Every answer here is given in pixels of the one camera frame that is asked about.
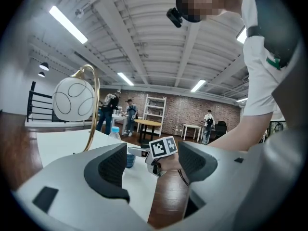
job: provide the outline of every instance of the brick wall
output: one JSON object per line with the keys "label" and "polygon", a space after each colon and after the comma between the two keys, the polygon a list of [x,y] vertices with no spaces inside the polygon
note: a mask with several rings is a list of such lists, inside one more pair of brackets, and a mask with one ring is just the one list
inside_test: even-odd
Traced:
{"label": "brick wall", "polygon": [[[104,100],[108,93],[114,93],[115,90],[101,89],[100,96],[101,101]],[[207,114],[207,110],[212,110],[215,121],[225,121],[228,126],[228,131],[235,128],[240,122],[240,107],[236,107],[230,104],[219,103],[204,99],[190,98],[184,96],[168,95],[155,92],[143,92],[143,91],[130,91],[122,90],[122,96],[119,102],[119,106],[123,109],[126,108],[127,104],[125,100],[131,98],[133,103],[138,107],[138,116],[143,116],[143,110],[146,100],[146,94],[151,97],[163,98],[167,97],[167,108],[165,111],[164,122],[163,122],[163,133],[180,135],[180,129],[182,124],[192,124],[198,126],[204,126],[204,116]],[[152,114],[158,114],[159,110],[150,110]],[[149,120],[161,121],[159,117],[148,116]],[[187,136],[193,136],[194,129],[187,129]]]}

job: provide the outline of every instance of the table lamp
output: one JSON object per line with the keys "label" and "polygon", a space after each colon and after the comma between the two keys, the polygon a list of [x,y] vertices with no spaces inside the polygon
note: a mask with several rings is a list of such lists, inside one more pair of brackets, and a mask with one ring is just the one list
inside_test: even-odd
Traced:
{"label": "table lamp", "polygon": [[[94,75],[94,90],[84,78],[85,69],[90,70]],[[60,120],[84,121],[93,114],[91,131],[84,152],[90,148],[93,141],[98,117],[99,96],[100,81],[95,69],[89,64],[82,66],[70,77],[61,80],[52,95],[53,110]]]}

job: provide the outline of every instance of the ceiling light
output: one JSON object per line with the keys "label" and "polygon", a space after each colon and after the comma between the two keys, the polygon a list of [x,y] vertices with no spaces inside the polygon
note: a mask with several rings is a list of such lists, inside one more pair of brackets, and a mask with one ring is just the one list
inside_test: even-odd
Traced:
{"label": "ceiling light", "polygon": [[123,73],[117,73],[121,76],[122,79],[124,79],[130,86],[133,86],[134,84],[123,74]]}
{"label": "ceiling light", "polygon": [[38,76],[41,76],[41,77],[45,78],[44,72],[39,72],[39,73],[38,73]]}
{"label": "ceiling light", "polygon": [[191,92],[197,91],[200,87],[202,87],[202,85],[203,85],[204,83],[205,83],[205,80],[200,80],[200,81],[198,82],[198,84],[194,86],[194,88],[191,90]]}
{"label": "ceiling light", "polygon": [[242,44],[244,44],[246,38],[247,38],[246,27],[244,27],[244,29],[243,29],[242,32],[239,34],[239,36],[237,36],[237,40],[240,41]]}
{"label": "ceiling light", "polygon": [[245,101],[245,100],[247,100],[247,99],[248,99],[248,98],[243,98],[243,99],[237,100],[237,102]]}
{"label": "ceiling light", "polygon": [[88,41],[88,39],[73,25],[73,23],[70,22],[67,17],[62,14],[62,12],[56,7],[53,6],[49,13],[58,21],[61,23],[62,26],[64,26],[75,38],[77,38],[82,44]]}
{"label": "ceiling light", "polygon": [[39,65],[39,67],[40,67],[41,69],[44,69],[44,70],[46,70],[46,71],[49,71],[48,63],[41,63],[41,64]]}

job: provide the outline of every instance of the hand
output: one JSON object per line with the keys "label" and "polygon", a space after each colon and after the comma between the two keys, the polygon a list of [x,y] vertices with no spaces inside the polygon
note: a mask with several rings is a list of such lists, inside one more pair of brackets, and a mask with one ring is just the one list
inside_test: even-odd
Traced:
{"label": "hand", "polygon": [[162,170],[182,169],[179,163],[179,153],[174,153],[170,156],[162,157],[159,161]]}

